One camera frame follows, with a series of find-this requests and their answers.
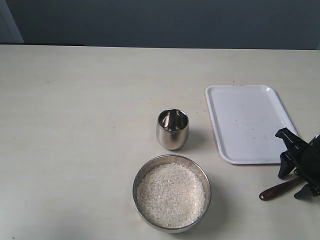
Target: wooden handle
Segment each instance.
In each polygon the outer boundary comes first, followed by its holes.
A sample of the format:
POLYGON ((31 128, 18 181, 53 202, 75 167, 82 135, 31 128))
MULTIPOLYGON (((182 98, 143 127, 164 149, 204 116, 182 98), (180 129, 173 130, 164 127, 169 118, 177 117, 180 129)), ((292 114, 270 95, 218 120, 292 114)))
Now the wooden handle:
POLYGON ((260 193, 259 198, 262 201, 268 201, 270 199, 273 199, 274 197, 280 195, 281 193, 291 189, 296 184, 302 182, 303 179, 301 177, 294 178, 290 181, 286 181, 284 183, 281 183, 279 185, 273 186, 262 193, 260 193))

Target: tabletop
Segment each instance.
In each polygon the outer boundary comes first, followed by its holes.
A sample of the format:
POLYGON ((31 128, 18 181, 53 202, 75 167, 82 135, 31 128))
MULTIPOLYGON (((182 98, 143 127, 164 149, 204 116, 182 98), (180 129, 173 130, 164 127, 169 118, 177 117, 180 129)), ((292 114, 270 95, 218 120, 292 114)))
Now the tabletop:
POLYGON ((0 45, 0 239, 318 239, 319 198, 294 199, 300 185, 261 201, 283 182, 280 166, 222 159, 205 89, 271 86, 308 142, 319 78, 320 51, 0 45), (156 139, 168 108, 189 117, 176 151, 156 139), (178 234, 143 222, 132 198, 140 167, 170 153, 198 163, 212 188, 203 220, 178 234))

